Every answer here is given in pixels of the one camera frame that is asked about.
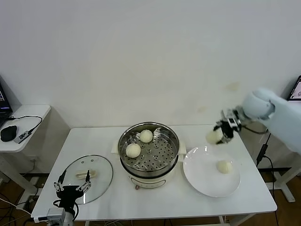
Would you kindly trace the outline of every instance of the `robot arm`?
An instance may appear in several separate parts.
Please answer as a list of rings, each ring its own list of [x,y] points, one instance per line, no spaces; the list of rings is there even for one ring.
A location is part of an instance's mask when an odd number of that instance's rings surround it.
[[[79,208],[76,204],[76,199],[82,197],[91,187],[90,172],[87,171],[86,179],[83,185],[66,185],[63,186],[63,181],[66,171],[62,173],[57,182],[54,182],[56,195],[60,200],[56,200],[53,204],[57,208],[50,208],[46,217],[30,218],[29,221],[38,223],[42,220],[48,220],[50,226],[73,226]],[[77,214],[73,210],[74,205],[77,206]]]
[[[234,131],[240,132],[253,121],[259,121],[291,151],[301,154],[301,106],[293,105],[267,89],[253,91],[241,106],[222,111],[222,119],[206,138],[209,143],[228,143]]]

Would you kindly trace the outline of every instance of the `metal frame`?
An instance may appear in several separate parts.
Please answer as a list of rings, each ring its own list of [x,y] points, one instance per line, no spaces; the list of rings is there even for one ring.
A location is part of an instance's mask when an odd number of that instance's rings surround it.
[[[24,177],[22,177],[19,172],[14,167],[12,167],[1,155],[0,171],[4,173],[8,178],[15,181],[18,185],[20,185],[23,189],[25,189],[25,191],[31,194],[35,194],[37,192],[37,188]]]
[[[291,179],[297,176],[301,172],[301,157],[298,156],[292,163],[292,168],[288,170],[284,175],[280,175],[278,172],[274,172],[276,181],[274,182],[274,190],[281,190],[285,195],[288,202],[295,202],[295,198],[290,189],[286,185]],[[269,190],[273,189],[273,183],[266,183]]]
[[[230,220],[229,223],[225,222],[223,216],[217,216],[218,219],[220,220],[220,224],[193,225],[193,226],[238,226],[238,225],[242,224],[243,222],[245,222],[246,220],[248,220],[249,218],[251,218],[254,215],[255,215],[255,213],[239,215],[239,216],[235,217],[234,219]],[[85,221],[85,226],[89,226],[90,222],[91,222],[90,220]]]
[[[31,178],[30,183],[35,185],[38,182],[38,180],[39,180],[39,177],[33,177],[33,178]],[[43,190],[43,188],[38,188],[37,193],[30,193],[27,190],[25,190],[24,193],[22,194],[20,200],[19,200],[20,204],[17,205],[17,210],[24,209],[24,206],[26,204],[25,202],[28,201],[29,197],[32,196],[32,195],[36,195],[36,196],[40,195],[42,190]]]

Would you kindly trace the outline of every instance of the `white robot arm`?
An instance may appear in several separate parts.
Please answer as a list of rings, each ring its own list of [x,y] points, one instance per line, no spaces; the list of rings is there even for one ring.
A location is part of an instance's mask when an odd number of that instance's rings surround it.
[[[222,111],[222,119],[207,135],[210,143],[227,143],[233,132],[259,121],[293,152],[301,154],[301,106],[293,105],[267,89],[248,94],[241,106]]]

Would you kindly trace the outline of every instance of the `table leg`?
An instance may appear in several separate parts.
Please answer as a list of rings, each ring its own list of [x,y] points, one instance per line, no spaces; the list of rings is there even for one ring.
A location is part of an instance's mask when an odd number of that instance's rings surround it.
[[[230,225],[231,226],[240,225],[241,223],[245,222],[246,220],[248,220],[249,218],[251,218],[254,215],[255,215],[255,213],[237,216],[233,220],[230,220]]]
[[[287,171],[282,176],[278,173],[274,173],[274,177],[276,181],[274,182],[274,190],[281,189],[283,194],[285,195],[288,202],[295,202],[295,198],[293,194],[291,193],[290,189],[286,185],[287,182],[289,182],[291,179],[293,179],[295,176],[298,175],[298,173],[301,172],[301,158],[298,156],[292,163],[292,167],[289,171]],[[273,189],[273,183],[268,182],[266,183],[269,190]]]
[[[224,223],[225,223],[223,216],[218,216],[218,219],[220,220],[220,223],[221,223],[221,224],[224,224]]]
[[[0,156],[0,171],[15,181],[18,185],[24,188],[26,191],[35,194],[37,188],[33,186],[28,180],[22,177],[18,171],[12,167],[2,156]]]

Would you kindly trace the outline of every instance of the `pot lid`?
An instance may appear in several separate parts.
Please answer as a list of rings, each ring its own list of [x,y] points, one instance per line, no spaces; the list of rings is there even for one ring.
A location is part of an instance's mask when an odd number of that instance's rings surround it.
[[[83,185],[88,170],[90,171],[91,187],[76,200],[77,204],[86,204],[99,198],[109,188],[112,181],[111,163],[100,155],[87,155],[75,160],[66,168],[62,185]]]

